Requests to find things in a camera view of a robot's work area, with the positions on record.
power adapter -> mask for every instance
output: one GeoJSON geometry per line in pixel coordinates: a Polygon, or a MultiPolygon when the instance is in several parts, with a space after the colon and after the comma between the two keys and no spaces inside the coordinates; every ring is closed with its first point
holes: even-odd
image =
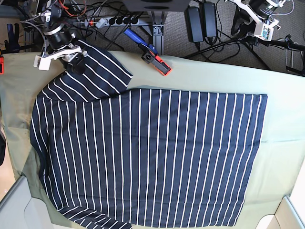
{"type": "Polygon", "coordinates": [[[217,37],[216,7],[212,2],[202,4],[203,35],[205,37],[217,37]]]}
{"type": "Polygon", "coordinates": [[[188,7],[185,11],[187,34],[190,42],[203,42],[201,15],[198,7],[188,7]]]}

metal stand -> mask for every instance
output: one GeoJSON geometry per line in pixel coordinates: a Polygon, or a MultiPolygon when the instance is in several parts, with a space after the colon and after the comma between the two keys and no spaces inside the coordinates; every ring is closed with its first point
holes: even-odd
{"type": "Polygon", "coordinates": [[[152,20],[152,44],[160,55],[164,53],[164,25],[168,12],[149,11],[148,15],[152,20]]]}

striped shirt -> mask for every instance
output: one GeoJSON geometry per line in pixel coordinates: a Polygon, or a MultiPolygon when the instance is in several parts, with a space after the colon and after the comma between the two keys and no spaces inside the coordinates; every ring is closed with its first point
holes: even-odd
{"type": "Polygon", "coordinates": [[[131,74],[79,43],[85,73],[52,80],[31,119],[55,208],[89,229],[235,225],[267,96],[126,90],[131,74]]]}

gray carpet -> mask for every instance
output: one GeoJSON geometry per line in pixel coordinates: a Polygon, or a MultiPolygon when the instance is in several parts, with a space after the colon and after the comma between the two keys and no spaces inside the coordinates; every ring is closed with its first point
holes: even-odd
{"type": "MultiPolygon", "coordinates": [[[[198,3],[191,1],[192,6],[198,6],[198,3]]],[[[285,13],[291,10],[292,3],[287,2],[283,8],[278,8],[276,13],[285,13]]],[[[224,2],[221,0],[218,3],[218,11],[220,15],[220,20],[223,26],[223,32],[231,35],[231,26],[233,23],[233,17],[235,12],[235,5],[224,2]]],[[[115,15],[114,11],[103,9],[101,15],[112,16],[115,15]]],[[[273,40],[277,40],[280,38],[284,38],[286,35],[291,34],[292,40],[294,42],[298,42],[299,44],[305,45],[304,32],[305,32],[305,1],[301,2],[299,0],[295,0],[295,10],[292,14],[287,16],[275,16],[276,19],[279,20],[279,24],[281,26],[280,30],[275,30],[273,35],[273,40]]],[[[106,36],[109,39],[113,39],[116,34],[118,34],[123,27],[111,27],[107,32],[106,36]]],[[[134,26],[132,28],[136,31],[140,36],[143,37],[146,41],[152,42],[152,38],[148,36],[141,28],[134,26]]],[[[104,33],[106,28],[100,29],[100,32],[104,33]]],[[[108,43],[101,39],[99,36],[97,39],[94,39],[94,35],[88,38],[92,43],[105,48],[108,43]]],[[[223,41],[227,40],[225,36],[221,36],[223,41]]],[[[142,51],[137,47],[137,45],[132,42],[128,37],[124,34],[119,36],[116,42],[123,46],[127,52],[135,52],[142,53],[142,51]]],[[[201,48],[209,47],[206,43],[201,43],[201,48]]],[[[109,50],[120,50],[115,45],[112,45],[109,50]]],[[[227,45],[224,50],[220,53],[215,53],[211,56],[211,60],[219,61],[228,57],[238,50],[237,45],[227,45]]],[[[272,71],[289,73],[285,69],[285,50],[280,50],[276,47],[265,47],[260,44],[258,47],[254,47],[254,50],[259,56],[269,65],[272,71]]],[[[183,12],[169,12],[166,25],[164,28],[164,54],[183,57],[188,54],[197,51],[195,45],[188,41],[185,18],[183,12]]],[[[209,51],[205,53],[206,56],[212,54],[213,51],[209,51]]],[[[287,52],[288,64],[290,64],[291,51],[287,52]]],[[[205,61],[205,58],[198,55],[192,58],[193,60],[205,61]]],[[[264,69],[264,66],[244,47],[241,45],[240,53],[227,60],[222,62],[224,64],[233,64],[240,65],[245,67],[252,68],[261,68],[264,69]]],[[[301,55],[299,52],[294,52],[294,68],[301,70],[303,68],[301,55]]]]}

black bag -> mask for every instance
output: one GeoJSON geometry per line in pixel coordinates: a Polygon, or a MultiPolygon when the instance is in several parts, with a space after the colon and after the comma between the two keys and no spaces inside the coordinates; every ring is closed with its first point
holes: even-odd
{"type": "Polygon", "coordinates": [[[3,164],[4,156],[5,156],[5,139],[4,136],[0,133],[0,166],[3,164]]]}

